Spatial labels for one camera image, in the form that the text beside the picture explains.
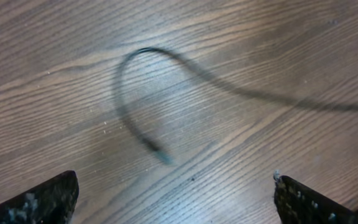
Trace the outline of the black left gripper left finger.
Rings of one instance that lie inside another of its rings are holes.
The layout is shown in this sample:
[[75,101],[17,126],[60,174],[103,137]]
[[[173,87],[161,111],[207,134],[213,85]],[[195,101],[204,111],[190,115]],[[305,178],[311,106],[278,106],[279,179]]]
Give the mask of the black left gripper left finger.
[[78,196],[76,172],[67,170],[0,203],[0,224],[70,224]]

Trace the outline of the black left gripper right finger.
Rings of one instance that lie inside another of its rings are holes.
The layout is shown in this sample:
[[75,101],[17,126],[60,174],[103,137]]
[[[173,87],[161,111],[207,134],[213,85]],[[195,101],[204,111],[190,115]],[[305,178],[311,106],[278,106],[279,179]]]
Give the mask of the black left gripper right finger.
[[358,210],[352,211],[278,170],[273,179],[273,201],[283,224],[358,224]]

